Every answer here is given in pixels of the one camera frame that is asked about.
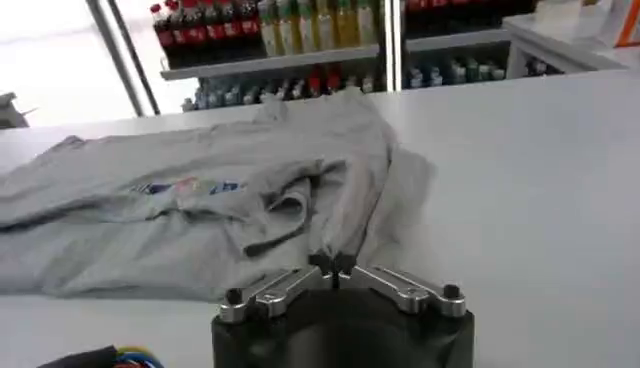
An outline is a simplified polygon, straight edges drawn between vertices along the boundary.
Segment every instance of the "white table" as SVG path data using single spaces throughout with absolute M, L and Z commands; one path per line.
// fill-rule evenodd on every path
M 639 82 L 608 71 L 372 97 L 402 144 L 437 168 L 397 265 L 461 284 L 477 317 L 476 367 L 640 366 Z M 77 132 L 184 129 L 254 110 Z M 64 129 L 0 132 L 3 168 L 75 130 Z M 33 367 L 137 343 L 167 367 L 210 367 L 214 313 L 193 302 L 0 297 L 0 361 Z
M 611 48 L 597 40 L 606 14 L 593 5 L 581 9 L 577 22 L 566 18 L 540 21 L 535 14 L 505 18 L 503 27 L 511 38 L 507 78 L 526 75 L 528 56 L 565 73 L 640 68 L 640 47 Z

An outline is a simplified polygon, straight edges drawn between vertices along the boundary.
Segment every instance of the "product label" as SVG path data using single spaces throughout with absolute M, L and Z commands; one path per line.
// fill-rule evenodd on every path
M 273 26 L 263 26 L 261 29 L 262 32 L 262 42 L 264 42 L 264 50 L 267 52 L 268 56 L 276 56 L 276 35 L 273 30 Z
M 313 27 L 311 20 L 301 19 L 300 20 L 300 36 L 302 36 L 302 51 L 303 52 L 314 52 L 316 51 L 316 46 L 313 43 Z
M 240 22 L 231 22 L 224 24 L 224 33 L 227 37 L 238 37 L 242 34 L 242 26 Z
M 214 24 L 207 26 L 207 34 L 212 40 L 221 40 L 224 38 L 224 26 L 221 24 Z
M 184 45 L 187 43 L 186 31 L 182 29 L 177 29 L 173 31 L 173 38 L 176 40 L 178 45 Z
M 173 45 L 173 35 L 171 34 L 171 31 L 158 32 L 158 40 L 164 47 Z
M 323 50 L 330 50 L 336 47 L 333 42 L 333 24 L 331 24 L 331 18 L 318 18 L 318 31 L 320 32 L 320 44 Z
M 260 27 L 258 27 L 258 23 L 255 20 L 245 20 L 242 21 L 242 31 L 246 35 L 257 34 L 260 31 Z
M 376 42 L 373 30 L 373 14 L 369 8 L 358 9 L 358 30 L 360 31 L 360 42 L 370 45 Z
M 189 28 L 187 32 L 187 42 L 199 44 L 207 40 L 207 31 L 204 27 Z
M 295 49 L 293 47 L 291 23 L 281 24 L 280 33 L 282 35 L 282 46 L 284 47 L 284 53 L 287 55 L 293 55 L 295 53 Z

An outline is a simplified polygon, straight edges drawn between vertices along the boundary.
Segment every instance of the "printed logo on shirt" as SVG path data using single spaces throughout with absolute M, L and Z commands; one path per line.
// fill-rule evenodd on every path
M 207 194 L 214 195 L 224 192 L 233 192 L 242 189 L 246 184 L 233 181 L 199 180 L 198 178 L 186 178 L 175 183 L 149 183 L 138 185 L 131 190 L 134 192 L 155 195 L 175 188 L 178 192 L 195 192 L 199 188 L 205 188 Z

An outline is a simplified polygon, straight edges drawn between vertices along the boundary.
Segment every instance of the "wire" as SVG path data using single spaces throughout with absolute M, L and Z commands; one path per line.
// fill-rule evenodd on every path
M 121 353 L 118 355 L 118 358 L 116 359 L 117 362 L 126 362 L 129 360 L 133 360 L 134 362 L 137 362 L 137 363 L 143 363 L 147 366 L 151 365 L 151 367 L 153 368 L 164 368 L 164 366 L 160 364 L 160 362 L 157 359 L 145 353 L 138 353 L 138 352 Z
M 153 355 L 153 353 L 149 350 L 146 349 L 142 346 L 136 346 L 136 345 L 128 345 L 128 346 L 122 346 L 119 347 L 117 349 L 118 354 L 124 354 L 124 353 L 142 353 L 142 354 L 147 354 L 148 356 L 154 358 L 154 359 L 158 359 L 156 358 L 155 355 Z

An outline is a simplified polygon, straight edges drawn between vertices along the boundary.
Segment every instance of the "soda bottle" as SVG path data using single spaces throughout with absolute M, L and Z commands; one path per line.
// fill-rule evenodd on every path
M 471 1 L 472 0 L 451 0 L 451 31 L 464 32 L 469 28 Z
M 429 17 L 434 20 L 432 34 L 447 33 L 449 22 L 449 0 L 431 0 Z
M 298 19 L 293 16 L 290 0 L 278 0 L 278 14 L 284 53 L 287 55 L 299 54 L 302 51 L 300 24 L 297 22 Z
M 209 56 L 212 61 L 220 60 L 223 56 L 221 51 L 226 48 L 224 23 L 220 9 L 213 0 L 203 0 L 204 4 L 204 24 L 207 29 L 207 40 L 209 43 Z
M 300 37 L 302 40 L 302 52 L 314 52 L 318 50 L 320 37 L 318 36 L 318 23 L 309 0 L 299 0 L 300 8 Z
M 370 0 L 358 0 L 358 34 L 361 45 L 378 42 Z
M 242 43 L 246 51 L 245 55 L 264 57 L 262 35 L 258 26 L 258 6 L 255 0 L 242 0 L 240 19 L 242 19 Z
M 231 0 L 219 1 L 227 44 L 225 49 L 226 58 L 234 59 L 242 55 L 242 25 L 234 3 Z
M 329 8 L 328 0 L 318 0 L 318 33 L 320 50 L 338 47 L 338 25 L 335 12 Z
M 177 2 L 167 2 L 171 13 L 167 18 L 169 28 L 173 34 L 174 41 L 174 60 L 178 66 L 189 65 L 191 61 L 191 50 L 187 44 L 187 33 L 183 27 L 183 12 Z
M 194 62 L 207 60 L 207 29 L 204 25 L 204 14 L 198 7 L 196 0 L 183 0 L 184 17 L 183 29 L 186 31 L 186 41 L 193 54 Z
M 162 46 L 167 60 L 169 60 L 169 66 L 171 66 L 175 42 L 173 40 L 173 34 L 171 33 L 171 27 L 169 26 L 169 20 L 165 14 L 161 13 L 160 9 L 160 4 L 153 4 L 150 8 L 153 17 L 153 29 L 156 31 L 160 46 Z
M 358 18 L 349 0 L 339 0 L 337 23 L 340 47 L 354 47 L 360 43 L 358 37 Z
M 260 33 L 262 34 L 262 43 L 267 56 L 282 55 L 282 40 L 280 39 L 280 28 L 274 22 L 270 4 L 266 0 L 258 3 L 260 11 Z

